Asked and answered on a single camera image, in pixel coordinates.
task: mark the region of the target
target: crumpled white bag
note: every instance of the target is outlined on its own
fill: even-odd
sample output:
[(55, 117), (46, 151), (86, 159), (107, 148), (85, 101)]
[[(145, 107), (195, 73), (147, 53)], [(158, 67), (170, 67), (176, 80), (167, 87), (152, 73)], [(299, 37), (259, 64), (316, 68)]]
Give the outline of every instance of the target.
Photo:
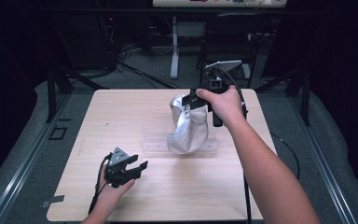
[(183, 94), (170, 101), (175, 133), (168, 134), (168, 150), (176, 154), (189, 154), (198, 151), (208, 138), (207, 111), (205, 106), (190, 110), (182, 106)]

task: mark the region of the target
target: silver pouch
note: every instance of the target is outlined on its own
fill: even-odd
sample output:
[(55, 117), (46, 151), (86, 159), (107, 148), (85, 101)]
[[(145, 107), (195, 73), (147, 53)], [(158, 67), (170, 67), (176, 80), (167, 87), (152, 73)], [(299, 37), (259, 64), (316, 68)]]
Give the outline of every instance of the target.
[(175, 133), (168, 134), (168, 150), (176, 154), (188, 154), (198, 151), (208, 138), (207, 111), (205, 106), (190, 110), (189, 105), (182, 106), (184, 95), (172, 98), (170, 107)]

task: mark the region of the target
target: black chair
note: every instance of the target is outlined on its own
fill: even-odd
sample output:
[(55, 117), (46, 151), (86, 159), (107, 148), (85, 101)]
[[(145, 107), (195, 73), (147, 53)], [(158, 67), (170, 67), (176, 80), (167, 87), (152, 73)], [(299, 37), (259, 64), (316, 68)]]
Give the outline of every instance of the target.
[(260, 41), (269, 25), (269, 18), (261, 14), (224, 13), (208, 19), (197, 63), (200, 83), (205, 64), (241, 60), (250, 64), (250, 88)]

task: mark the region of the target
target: gray carpet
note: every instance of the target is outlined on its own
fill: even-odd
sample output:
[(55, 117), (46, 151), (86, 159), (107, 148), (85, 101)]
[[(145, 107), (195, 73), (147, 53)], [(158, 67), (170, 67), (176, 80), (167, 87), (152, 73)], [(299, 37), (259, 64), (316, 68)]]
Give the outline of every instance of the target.
[[(170, 79), (170, 54), (135, 50), (131, 53), (131, 56), (128, 55), (130, 58), (125, 63), (149, 75), (174, 82), (181, 88), (195, 87), (198, 84), (198, 70), (195, 69), (198, 49), (191, 45), (191, 40), (188, 41), (181, 46), (179, 78), (175, 81)], [(261, 74), (262, 64), (266, 57), (266, 55), (261, 55), (259, 58), (260, 65), (257, 66), (255, 72), (256, 78), (252, 85), (253, 88), (263, 83), (257, 76)], [(119, 67), (113, 74), (94, 78), (93, 81), (112, 89), (155, 88), (135, 74), (128, 71), (120, 72), (121, 69)], [(82, 74), (89, 76), (92, 71)], [(89, 87), (77, 80), (72, 80), (72, 83), (76, 89), (73, 94), (66, 97), (58, 93), (59, 98), (61, 97), (62, 102), (65, 103), (56, 119), (48, 127), (45, 123), (48, 117), (47, 85), (43, 83), (36, 88), (38, 103), (33, 116), (0, 170), (0, 200), (2, 195), (5, 194), (5, 189), (10, 180), (30, 151), (33, 150), (35, 143), (40, 140), (38, 139), (40, 134), (46, 129), (49, 132), (41, 141), (40, 153), (34, 159), (31, 172), (24, 177), (25, 182), (21, 185), (21, 190), (18, 194), (13, 195), (15, 200), (7, 206), (6, 212), (0, 217), (2, 223), (49, 223), (46, 219), (48, 209), (41, 207), (41, 203), (48, 201), (54, 195), (92, 97), (92, 90)], [(284, 86), (283, 83), (274, 87), (270, 92), (258, 94), (268, 127), (272, 133), (278, 135), (296, 152), (300, 165), (299, 180), (310, 196), (322, 223), (341, 223), (339, 212), (310, 153), (310, 141), (303, 131), (301, 120), (296, 116), (298, 112), (292, 104), (292, 102), (296, 102), (296, 99), (284, 96), (282, 93)], [(341, 186), (355, 220), (358, 222), (358, 181), (353, 177), (351, 167), (348, 165), (345, 142), (337, 125), (331, 119), (323, 104), (314, 95), (310, 98), (310, 123), (312, 132), (315, 134), (328, 164)], [(54, 127), (66, 130), (62, 140), (48, 140)], [(278, 155), (291, 168), (293, 173), (297, 174), (298, 170), (293, 154), (280, 140), (275, 137), (273, 137), (273, 140)]]

